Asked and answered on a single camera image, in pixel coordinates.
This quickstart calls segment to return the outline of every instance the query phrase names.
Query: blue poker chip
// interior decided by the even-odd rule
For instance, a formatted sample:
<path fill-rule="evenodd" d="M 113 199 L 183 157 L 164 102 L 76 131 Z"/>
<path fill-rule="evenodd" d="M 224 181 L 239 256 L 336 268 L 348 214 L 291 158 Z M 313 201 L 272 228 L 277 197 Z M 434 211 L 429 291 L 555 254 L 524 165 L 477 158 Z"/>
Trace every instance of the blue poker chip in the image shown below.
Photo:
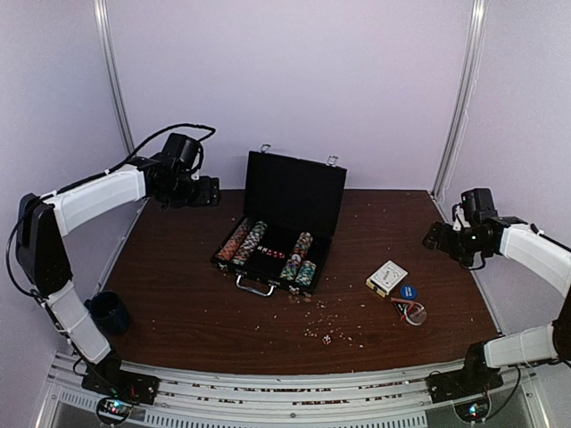
<path fill-rule="evenodd" d="M 403 285 L 401 287 L 401 297 L 406 300 L 415 300 L 418 296 L 417 289 L 412 285 Z"/>

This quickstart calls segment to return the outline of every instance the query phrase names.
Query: silver handle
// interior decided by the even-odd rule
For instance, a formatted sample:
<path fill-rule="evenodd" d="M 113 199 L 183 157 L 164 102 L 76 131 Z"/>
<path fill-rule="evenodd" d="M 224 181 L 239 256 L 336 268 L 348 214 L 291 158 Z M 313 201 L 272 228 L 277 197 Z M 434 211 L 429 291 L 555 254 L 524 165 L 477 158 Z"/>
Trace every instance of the silver handle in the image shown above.
<path fill-rule="evenodd" d="M 268 292 L 261 292 L 260 290 L 256 290 L 255 288 L 245 287 L 243 285 L 240 285 L 240 281 L 242 281 L 242 276 L 238 275 L 236 277 L 236 287 L 238 287 L 240 290 L 245 290 L 247 292 L 253 292 L 254 294 L 258 294 L 261 297 L 269 297 L 274 293 L 274 290 L 276 290 L 275 285 L 270 285 Z"/>

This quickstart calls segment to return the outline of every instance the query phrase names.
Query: dark brown tabletop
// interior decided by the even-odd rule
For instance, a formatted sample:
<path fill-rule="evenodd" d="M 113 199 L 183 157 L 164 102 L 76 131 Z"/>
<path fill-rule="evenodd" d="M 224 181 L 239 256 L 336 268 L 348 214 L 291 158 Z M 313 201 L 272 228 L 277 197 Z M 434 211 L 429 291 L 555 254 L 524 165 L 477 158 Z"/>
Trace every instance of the dark brown tabletop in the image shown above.
<path fill-rule="evenodd" d="M 149 202 L 106 285 L 134 322 L 112 338 L 129 361 L 208 372 L 320 375 L 463 358 L 496 330 L 471 275 L 422 238 L 440 218 L 426 192 L 345 191 L 327 264 L 311 300 L 238 290 L 210 256 L 241 217 L 242 191 L 217 208 L 160 211 Z M 422 326 L 401 321 L 365 280 L 387 260 L 426 306 Z M 398 296 L 398 286 L 393 292 Z M 329 335 L 330 344 L 322 341 Z"/>

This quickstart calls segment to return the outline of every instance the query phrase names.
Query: black briefcase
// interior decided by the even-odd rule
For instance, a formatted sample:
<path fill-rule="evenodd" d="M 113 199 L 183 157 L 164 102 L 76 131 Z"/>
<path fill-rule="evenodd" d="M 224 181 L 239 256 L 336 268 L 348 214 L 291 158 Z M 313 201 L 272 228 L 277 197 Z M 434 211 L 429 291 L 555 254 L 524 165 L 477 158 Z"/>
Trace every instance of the black briefcase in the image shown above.
<path fill-rule="evenodd" d="M 269 297 L 276 288 L 310 297 L 333 241 L 347 170 L 266 151 L 250 152 L 243 216 L 211 262 L 236 286 Z M 266 284 L 261 291 L 245 284 Z"/>

